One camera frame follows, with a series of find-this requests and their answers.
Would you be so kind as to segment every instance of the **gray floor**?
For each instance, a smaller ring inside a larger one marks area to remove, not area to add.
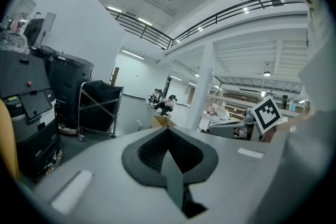
[[[153,110],[144,100],[123,96],[119,108],[116,136],[120,137],[138,131],[139,124],[137,120],[142,123],[144,129],[148,129],[153,113]],[[84,135],[85,139],[83,142],[80,142],[77,136],[61,136],[64,153],[63,162],[75,157],[94,144],[111,139],[108,134],[97,134],[85,131]],[[34,189],[36,186],[36,184],[22,174],[20,175],[20,180],[30,189]]]

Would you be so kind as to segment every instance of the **white sticker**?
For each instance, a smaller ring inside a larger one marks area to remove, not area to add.
[[[251,108],[251,112],[256,118],[262,134],[275,126],[282,118],[280,110],[271,96]]]
[[[244,154],[246,156],[249,156],[249,157],[253,157],[253,158],[257,158],[257,159],[261,159],[264,154],[261,153],[261,152],[256,152],[256,151],[250,151],[250,150],[247,150],[245,148],[239,148],[237,150],[238,153],[241,153],[241,154]]]

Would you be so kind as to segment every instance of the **white pillar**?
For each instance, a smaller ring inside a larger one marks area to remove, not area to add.
[[[212,43],[206,44],[204,46],[203,59],[199,71],[200,77],[198,78],[193,101],[184,123],[184,127],[188,129],[197,130],[199,122],[201,121],[207,95],[210,91],[210,83],[212,81],[212,73],[214,71],[215,63],[214,45]]]

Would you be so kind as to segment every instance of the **seated person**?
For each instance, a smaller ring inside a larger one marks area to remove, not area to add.
[[[154,109],[157,110],[158,108],[162,109],[160,116],[166,115],[166,112],[172,111],[172,108],[175,106],[175,99],[173,96],[169,96],[166,99],[163,99],[159,104],[157,104]]]
[[[150,103],[157,103],[159,100],[160,93],[157,89],[154,90],[154,93],[151,95],[151,97],[148,99]]]

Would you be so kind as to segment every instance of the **white wall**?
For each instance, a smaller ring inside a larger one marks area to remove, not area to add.
[[[119,67],[116,86],[124,86],[124,93],[149,98],[154,89],[164,89],[169,66],[156,65],[154,61],[141,60],[121,52],[115,61]]]
[[[37,6],[32,14],[42,13],[36,18],[44,18],[47,12],[56,14],[42,45],[92,62],[93,79],[109,81],[125,31],[105,8],[97,0],[34,1]]]
[[[167,97],[169,97],[172,94],[176,95],[177,103],[186,105],[189,97],[189,92],[190,92],[189,85],[184,84],[182,82],[178,82],[175,79],[172,79],[168,89]]]

